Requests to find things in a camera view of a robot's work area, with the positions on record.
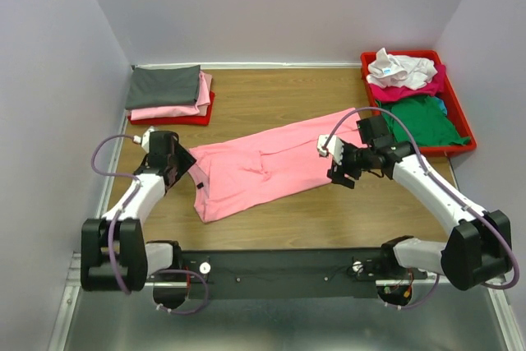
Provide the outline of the light pink t shirt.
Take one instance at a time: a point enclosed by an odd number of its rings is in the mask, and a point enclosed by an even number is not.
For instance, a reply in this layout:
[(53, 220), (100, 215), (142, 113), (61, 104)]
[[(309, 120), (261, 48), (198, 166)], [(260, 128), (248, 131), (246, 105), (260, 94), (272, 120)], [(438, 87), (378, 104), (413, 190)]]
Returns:
[(196, 163), (189, 174), (196, 185), (194, 207), (201, 221), (214, 222), (330, 183), (331, 159), (319, 156), (317, 141), (346, 113), (191, 148)]

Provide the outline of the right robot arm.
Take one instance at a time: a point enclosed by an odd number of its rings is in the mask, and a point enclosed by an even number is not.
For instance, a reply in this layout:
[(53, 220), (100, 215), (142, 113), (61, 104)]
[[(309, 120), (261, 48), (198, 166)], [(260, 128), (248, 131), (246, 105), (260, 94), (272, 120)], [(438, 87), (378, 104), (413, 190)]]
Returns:
[(363, 147), (331, 132), (317, 141), (320, 156), (330, 157), (327, 176), (334, 184), (353, 188), (363, 173), (387, 177), (411, 192), (446, 231), (445, 243), (412, 236), (382, 245), (380, 266), (385, 270), (419, 269), (445, 276), (459, 290), (512, 273), (507, 287), (519, 278), (511, 246), (510, 220), (500, 210), (488, 211), (447, 182), (410, 141), (395, 141), (381, 116), (357, 123)]

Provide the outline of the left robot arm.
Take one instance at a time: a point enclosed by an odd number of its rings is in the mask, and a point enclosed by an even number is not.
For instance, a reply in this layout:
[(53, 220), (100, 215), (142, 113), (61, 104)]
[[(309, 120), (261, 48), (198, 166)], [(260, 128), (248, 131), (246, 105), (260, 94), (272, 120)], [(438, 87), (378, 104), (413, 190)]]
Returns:
[[(118, 138), (131, 140), (145, 152), (133, 173), (103, 171), (96, 165), (102, 147)], [(177, 133), (154, 127), (140, 136), (110, 136), (97, 145), (91, 168), (106, 177), (129, 178), (131, 184), (102, 217), (82, 225), (80, 278), (85, 291), (140, 291), (149, 276), (182, 262), (177, 242), (146, 242), (143, 226), (156, 204), (195, 163)]]

